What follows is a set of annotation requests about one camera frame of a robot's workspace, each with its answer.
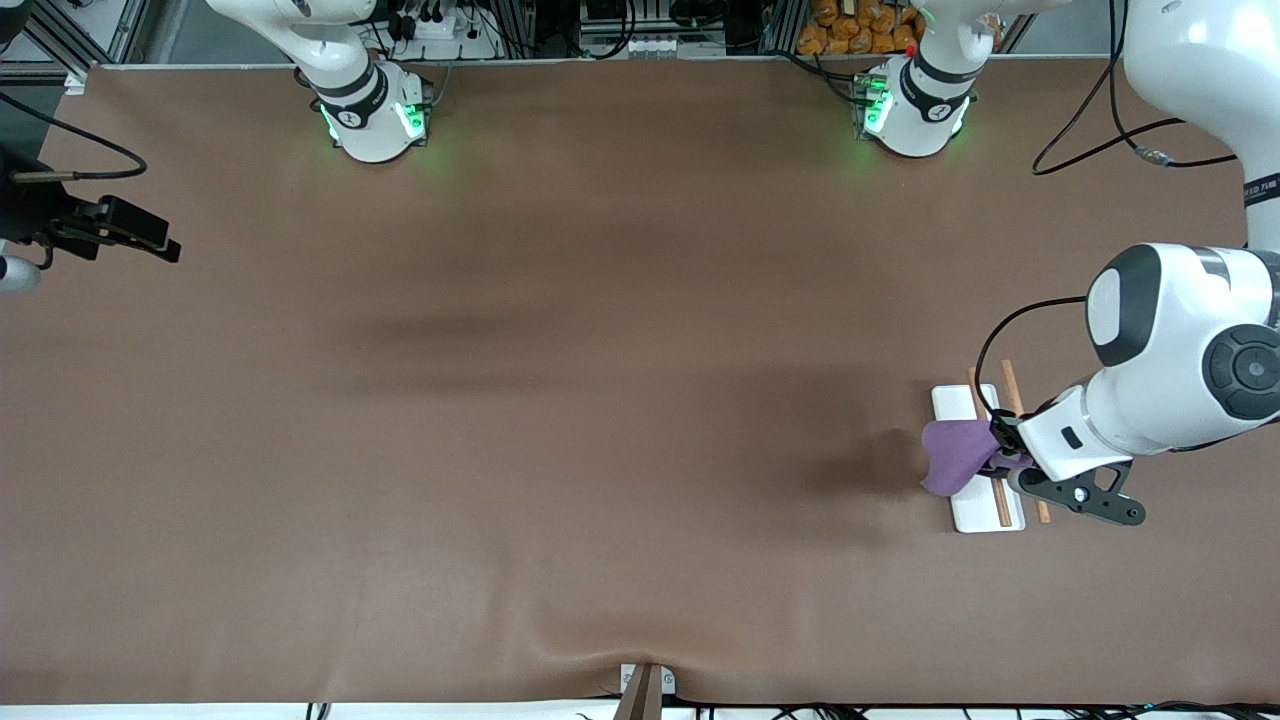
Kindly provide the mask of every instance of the black button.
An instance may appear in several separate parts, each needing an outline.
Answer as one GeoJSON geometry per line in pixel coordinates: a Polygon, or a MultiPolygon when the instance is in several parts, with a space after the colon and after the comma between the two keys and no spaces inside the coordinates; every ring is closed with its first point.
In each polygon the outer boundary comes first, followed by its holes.
{"type": "Polygon", "coordinates": [[[1073,430],[1070,425],[1062,428],[1062,439],[1066,441],[1066,445],[1071,446],[1071,450],[1080,450],[1084,447],[1084,443],[1080,442],[1080,436],[1075,434],[1075,430],[1073,430]]]}
{"type": "Polygon", "coordinates": [[[1235,377],[1249,389],[1271,389],[1280,382],[1280,360],[1267,347],[1245,347],[1235,356],[1235,377]]]}
{"type": "Polygon", "coordinates": [[[1280,413],[1280,393],[1257,395],[1238,389],[1226,396],[1224,406],[1240,420],[1265,420],[1280,413]]]}
{"type": "Polygon", "coordinates": [[[1280,348],[1275,331],[1263,325],[1239,325],[1231,331],[1231,340],[1240,345],[1265,345],[1280,348]]]}
{"type": "Polygon", "coordinates": [[[1208,378],[1219,389],[1231,384],[1231,346],[1222,341],[1210,351],[1208,378]]]}

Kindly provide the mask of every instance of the black cable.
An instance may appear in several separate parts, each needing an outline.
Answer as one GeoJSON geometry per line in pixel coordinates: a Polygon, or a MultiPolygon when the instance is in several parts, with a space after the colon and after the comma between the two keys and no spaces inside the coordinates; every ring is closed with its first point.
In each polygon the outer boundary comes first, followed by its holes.
{"type": "MultiPolygon", "coordinates": [[[[1142,135],[1144,132],[1149,132],[1149,131],[1156,129],[1158,127],[1169,127],[1169,126],[1181,124],[1185,120],[1183,120],[1180,118],[1167,118],[1165,120],[1157,120],[1156,123],[1148,123],[1147,126],[1143,126],[1142,128],[1138,128],[1137,131],[1129,131],[1129,129],[1126,129],[1124,127],[1124,122],[1120,118],[1120,104],[1116,100],[1116,77],[1115,77],[1116,73],[1115,73],[1115,69],[1116,69],[1116,64],[1120,61],[1120,54],[1124,50],[1125,37],[1128,36],[1128,31],[1129,31],[1129,0],[1125,0],[1125,4],[1124,4],[1124,13],[1121,15],[1119,32],[1116,32],[1116,1],[1115,0],[1107,0],[1107,6],[1108,6],[1108,10],[1111,13],[1110,23],[1108,23],[1108,27],[1110,27],[1110,54],[1107,56],[1107,67],[1102,69],[1102,74],[1098,76],[1098,79],[1097,79],[1097,82],[1093,83],[1093,88],[1089,90],[1089,94],[1084,96],[1084,101],[1080,102],[1079,108],[1076,108],[1075,114],[1071,115],[1071,119],[1068,120],[1065,126],[1062,126],[1062,129],[1060,129],[1057,132],[1057,135],[1055,135],[1053,138],[1048,141],[1048,145],[1046,145],[1044,149],[1041,150],[1039,155],[1036,156],[1036,160],[1032,161],[1032,174],[1034,174],[1034,176],[1047,176],[1047,174],[1056,173],[1059,170],[1070,168],[1071,165],[1074,165],[1074,164],[1082,161],[1082,160],[1087,160],[1087,159],[1097,155],[1098,152],[1102,152],[1103,150],[1107,150],[1107,149],[1110,149],[1110,147],[1112,147],[1115,145],[1119,145],[1120,142],[1126,143],[1143,160],[1153,161],[1153,164],[1158,164],[1158,165],[1165,167],[1165,168],[1184,168],[1184,169],[1185,168],[1203,168],[1203,167],[1207,167],[1207,165],[1216,165],[1219,163],[1230,163],[1231,160],[1235,160],[1236,159],[1235,155],[1222,155],[1220,158],[1210,158],[1210,159],[1206,159],[1206,160],[1193,160],[1193,161],[1189,161],[1189,163],[1179,163],[1179,161],[1175,161],[1175,160],[1170,159],[1164,152],[1158,152],[1158,151],[1152,151],[1152,150],[1144,149],[1144,147],[1139,146],[1137,142],[1133,141],[1134,137],[1137,137],[1137,136],[1139,136],[1139,135],[1142,135]],[[1098,95],[1098,91],[1102,90],[1102,83],[1107,83],[1107,90],[1108,90],[1108,96],[1110,96],[1110,104],[1111,104],[1111,123],[1115,126],[1116,132],[1119,135],[1116,137],[1114,137],[1112,140],[1107,141],[1103,145],[1098,145],[1098,146],[1096,146],[1096,147],[1093,147],[1091,150],[1087,150],[1087,151],[1076,155],[1075,158],[1071,158],[1070,160],[1065,160],[1062,163],[1059,163],[1057,165],[1053,165],[1052,168],[1042,170],[1041,167],[1039,167],[1039,164],[1053,150],[1053,147],[1057,146],[1059,141],[1061,141],[1064,137],[1066,137],[1068,133],[1071,132],[1071,129],[1075,127],[1075,123],[1079,122],[1080,117],[1084,115],[1084,111],[1088,110],[1089,105],[1093,104],[1093,99],[1098,95]]],[[[1091,717],[1088,720],[1107,720],[1107,719],[1092,719],[1091,717]]]]}
{"type": "Polygon", "coordinates": [[[383,58],[390,59],[390,51],[387,49],[387,44],[383,42],[383,31],[379,29],[378,23],[374,20],[365,20],[360,23],[367,26],[369,29],[374,31],[374,40],[378,41],[378,51],[383,54],[383,58]]]}
{"type": "MultiPolygon", "coordinates": [[[[1107,0],[1107,8],[1108,8],[1108,10],[1111,13],[1111,47],[1112,47],[1112,50],[1111,50],[1111,60],[1108,63],[1108,72],[1107,72],[1107,74],[1110,76],[1111,122],[1115,124],[1116,132],[1119,132],[1120,135],[1124,135],[1126,131],[1125,131],[1125,127],[1124,127],[1124,122],[1120,119],[1120,108],[1119,108],[1119,102],[1116,101],[1115,67],[1116,67],[1116,63],[1120,61],[1120,54],[1121,54],[1121,50],[1124,49],[1124,38],[1125,38],[1125,36],[1128,35],[1128,31],[1129,31],[1129,0],[1124,0],[1124,14],[1121,15],[1121,20],[1120,20],[1120,35],[1119,35],[1119,38],[1116,37],[1116,0],[1107,0]]],[[[1138,143],[1135,143],[1133,140],[1126,138],[1125,142],[1135,152],[1139,152],[1139,154],[1142,152],[1142,149],[1138,147],[1138,143]]],[[[1189,163],[1179,163],[1176,160],[1170,159],[1167,163],[1161,163],[1161,165],[1165,167],[1165,168],[1181,168],[1181,169],[1204,168],[1204,167],[1208,167],[1208,165],[1217,165],[1220,163],[1230,163],[1231,160],[1236,160],[1236,159],[1238,158],[1235,155],[1221,155],[1219,158],[1208,158],[1208,159],[1204,159],[1204,160],[1192,160],[1189,163]]]]}
{"type": "Polygon", "coordinates": [[[1056,173],[1059,170],[1070,168],[1071,165],[1074,165],[1076,163],[1080,163],[1082,160],[1088,160],[1089,158],[1097,155],[1098,152],[1102,152],[1103,150],[1110,150],[1111,147],[1115,147],[1116,145],[1120,145],[1121,142],[1124,142],[1125,138],[1138,137],[1139,135],[1151,132],[1153,129],[1158,129],[1158,128],[1164,128],[1164,127],[1169,127],[1169,126],[1176,126],[1178,123],[1181,123],[1181,122],[1183,120],[1179,120],[1178,118],[1165,118],[1164,120],[1156,120],[1153,123],[1147,123],[1147,124],[1142,126],[1138,129],[1128,131],[1128,132],[1124,132],[1124,133],[1121,133],[1121,135],[1119,135],[1116,137],[1112,137],[1111,140],[1103,142],[1102,145],[1098,145],[1097,147],[1093,147],[1092,150],[1087,150],[1084,152],[1080,152],[1079,155],[1076,155],[1075,158],[1071,158],[1070,160],[1064,160],[1064,161],[1056,164],[1056,165],[1053,165],[1052,168],[1046,168],[1046,169],[1042,170],[1042,169],[1039,169],[1039,164],[1044,159],[1044,155],[1047,155],[1048,151],[1052,150],[1052,147],[1053,147],[1052,143],[1047,145],[1044,147],[1044,150],[1041,150],[1041,154],[1036,156],[1036,160],[1032,161],[1032,174],[1033,176],[1048,176],[1048,174],[1056,173]]]}
{"type": "MultiPolygon", "coordinates": [[[[809,73],[812,76],[824,76],[824,77],[828,77],[831,79],[838,79],[838,81],[845,81],[845,82],[851,82],[854,79],[852,74],[837,73],[837,72],[832,72],[832,70],[823,70],[819,67],[810,65],[809,63],[805,63],[804,59],[800,58],[799,55],[796,55],[795,53],[787,53],[786,50],[765,50],[765,51],[760,53],[760,55],[776,55],[778,58],[786,58],[787,60],[791,60],[791,63],[794,65],[796,65],[797,68],[800,68],[801,70],[804,70],[804,72],[806,72],[806,73],[809,73]]],[[[818,56],[814,55],[813,58],[814,58],[814,61],[817,63],[818,61],[818,56]]]]}
{"type": "Polygon", "coordinates": [[[827,73],[826,69],[823,69],[822,60],[818,59],[817,55],[813,56],[813,64],[818,68],[818,73],[822,76],[822,79],[826,81],[827,87],[829,87],[831,91],[836,94],[836,97],[840,97],[841,100],[849,102],[850,105],[858,105],[858,100],[855,100],[854,96],[840,90],[840,86],[837,86],[836,81],[831,78],[831,74],[827,73]]]}
{"type": "Polygon", "coordinates": [[[622,29],[621,37],[618,37],[618,41],[613,45],[612,49],[609,49],[608,53],[605,53],[604,55],[599,55],[599,56],[591,55],[586,50],[582,50],[582,47],[577,42],[573,41],[573,37],[572,37],[572,35],[573,35],[573,26],[579,24],[580,20],[577,20],[576,18],[572,18],[571,13],[577,6],[579,5],[577,5],[576,0],[562,0],[561,1],[559,33],[561,33],[561,37],[564,40],[564,49],[566,49],[566,51],[571,53],[576,58],[589,58],[589,59],[596,59],[596,60],[608,60],[609,58],[616,56],[618,53],[622,53],[628,45],[631,45],[631,40],[635,38],[635,35],[636,35],[636,19],[637,19],[636,15],[637,15],[637,13],[636,13],[635,0],[627,0],[627,12],[631,14],[631,27],[630,27],[630,29],[627,28],[627,18],[626,18],[626,15],[623,15],[622,19],[618,23],[618,27],[622,29]]]}
{"type": "Polygon", "coordinates": [[[502,40],[504,40],[508,45],[512,45],[515,47],[520,47],[520,50],[521,50],[520,54],[521,55],[526,55],[526,53],[525,53],[526,50],[538,51],[538,46],[536,45],[529,45],[527,42],[521,42],[518,40],[512,38],[509,35],[507,35],[507,32],[500,27],[502,26],[502,19],[500,18],[498,19],[498,23],[494,24],[492,20],[489,20],[489,15],[484,14],[483,12],[480,12],[480,9],[477,9],[475,6],[475,4],[471,5],[471,12],[472,12],[472,15],[471,15],[472,17],[472,22],[475,22],[474,20],[475,15],[479,14],[480,19],[484,20],[484,24],[486,27],[489,27],[490,29],[493,29],[493,32],[497,33],[498,37],[500,37],[502,40]]]}
{"type": "Polygon", "coordinates": [[[987,340],[984,340],[982,342],[982,350],[978,351],[978,361],[974,363],[974,378],[977,378],[977,383],[978,383],[978,387],[977,387],[978,400],[982,402],[982,406],[987,410],[987,415],[991,416],[991,419],[993,421],[1004,424],[1004,420],[1001,420],[1000,415],[996,414],[996,410],[991,406],[991,402],[987,402],[987,396],[984,396],[982,393],[982,364],[986,363],[986,360],[987,360],[987,351],[991,350],[991,343],[996,342],[996,338],[1000,336],[1000,333],[1006,327],[1009,327],[1009,323],[1012,323],[1018,318],[1021,318],[1023,315],[1025,315],[1025,314],[1028,314],[1028,313],[1030,313],[1033,310],[1041,310],[1043,307],[1053,307],[1053,306],[1057,306],[1057,305],[1074,305],[1074,304],[1078,304],[1078,302],[1084,302],[1085,300],[1088,300],[1087,296],[1084,296],[1084,295],[1076,295],[1074,297],[1059,297],[1059,299],[1055,299],[1055,300],[1041,300],[1039,302],[1032,302],[1030,305],[1023,305],[1018,310],[1014,310],[1009,315],[1005,315],[1005,319],[1001,320],[1000,324],[997,324],[996,328],[993,331],[991,331],[991,334],[987,336],[987,340]]]}
{"type": "Polygon", "coordinates": [[[58,118],[54,118],[52,115],[46,115],[46,114],[41,113],[40,110],[37,110],[35,108],[31,108],[31,106],[28,106],[28,105],[26,105],[23,102],[19,102],[19,101],[14,100],[13,97],[9,96],[8,92],[0,92],[0,100],[3,100],[4,102],[8,102],[9,105],[13,105],[18,110],[22,110],[23,113],[31,115],[32,118],[36,118],[38,120],[44,120],[44,122],[46,122],[46,123],[49,123],[49,124],[51,124],[51,126],[54,126],[56,128],[61,128],[61,129],[69,132],[72,135],[78,135],[78,136],[83,137],[84,140],[91,140],[91,141],[93,141],[93,142],[96,142],[96,143],[99,143],[102,147],[106,147],[109,150],[114,150],[114,151],[119,152],[120,155],[124,155],[129,160],[133,160],[137,164],[136,168],[129,168],[128,170],[106,170],[106,172],[67,170],[67,172],[54,173],[54,174],[58,174],[58,176],[69,176],[69,177],[55,177],[55,178],[41,179],[41,181],[36,181],[36,182],[61,182],[61,181],[67,181],[67,179],[73,179],[73,181],[78,181],[78,179],[124,179],[124,178],[137,177],[137,176],[141,176],[142,173],[147,172],[147,161],[143,160],[141,155],[138,155],[137,152],[129,150],[128,147],[124,147],[123,145],[116,145],[116,143],[111,142],[110,140],[106,140],[105,137],[99,137],[99,136],[96,136],[96,135],[93,135],[93,133],[91,133],[88,131],[81,129],[81,128],[78,128],[78,127],[76,127],[73,124],[64,123],[64,122],[59,120],[58,118]]]}

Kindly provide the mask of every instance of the green led light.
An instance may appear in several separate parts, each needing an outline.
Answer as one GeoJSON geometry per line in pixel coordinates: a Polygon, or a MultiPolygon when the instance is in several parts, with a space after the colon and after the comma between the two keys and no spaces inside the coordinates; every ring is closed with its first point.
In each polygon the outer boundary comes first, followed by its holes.
{"type": "Polygon", "coordinates": [[[879,100],[877,100],[876,104],[867,110],[867,132],[878,133],[884,129],[884,120],[888,118],[888,111],[892,109],[893,94],[886,90],[881,95],[879,100]]]}
{"type": "Polygon", "coordinates": [[[404,126],[404,132],[410,137],[421,137],[422,135],[422,113],[415,109],[412,105],[406,108],[399,102],[396,104],[396,114],[399,115],[401,124],[404,126]]]}
{"type": "Polygon", "coordinates": [[[968,109],[969,109],[969,100],[965,99],[964,105],[960,105],[960,109],[956,110],[956,124],[951,126],[951,135],[960,132],[960,128],[964,127],[964,111],[968,109]]]}
{"type": "Polygon", "coordinates": [[[338,140],[338,128],[333,127],[333,118],[329,115],[329,110],[324,105],[320,105],[320,115],[324,117],[325,124],[329,126],[329,137],[332,137],[334,142],[340,142],[338,140]]]}

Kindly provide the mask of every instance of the wooden chopstick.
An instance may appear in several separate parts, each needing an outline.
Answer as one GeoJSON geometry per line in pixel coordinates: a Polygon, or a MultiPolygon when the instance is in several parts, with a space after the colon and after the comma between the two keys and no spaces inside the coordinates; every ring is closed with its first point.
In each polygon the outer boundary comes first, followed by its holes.
{"type": "MultiPolygon", "coordinates": [[[[1009,396],[1009,409],[1014,411],[1014,415],[1021,418],[1024,413],[1023,396],[1018,392],[1018,378],[1014,377],[1012,360],[1001,360],[1000,369],[1005,372],[1005,395],[1009,396]]],[[[1052,518],[1048,516],[1048,503],[1043,500],[1036,501],[1036,518],[1039,519],[1041,525],[1052,521],[1052,518]]]]}
{"type": "MultiPolygon", "coordinates": [[[[982,398],[978,393],[982,389],[978,387],[978,369],[969,368],[969,395],[973,398],[973,411],[978,415],[979,420],[988,420],[987,409],[982,405],[982,398]]],[[[991,478],[991,492],[996,496],[996,514],[1000,515],[1001,528],[1012,528],[1014,519],[1009,514],[1009,498],[1005,497],[1005,483],[1000,478],[991,478]]]]}

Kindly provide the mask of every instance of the white tray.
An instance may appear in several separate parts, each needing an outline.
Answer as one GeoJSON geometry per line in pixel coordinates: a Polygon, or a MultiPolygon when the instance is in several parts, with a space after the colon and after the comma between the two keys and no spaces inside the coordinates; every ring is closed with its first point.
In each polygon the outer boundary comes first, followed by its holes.
{"type": "MultiPolygon", "coordinates": [[[[934,420],[975,420],[978,418],[973,409],[973,395],[969,386],[937,386],[932,395],[934,420]]],[[[982,395],[987,402],[991,402],[992,407],[1000,407],[996,386],[983,384],[982,395]]],[[[955,520],[957,532],[1012,533],[1027,529],[1027,514],[1023,512],[1020,496],[1010,489],[1005,480],[1000,480],[1000,487],[1005,492],[1005,500],[1009,501],[1009,519],[1014,524],[1009,528],[1000,527],[1000,512],[996,510],[996,493],[992,491],[991,478],[974,475],[964,489],[950,497],[951,518],[955,520]]]]}

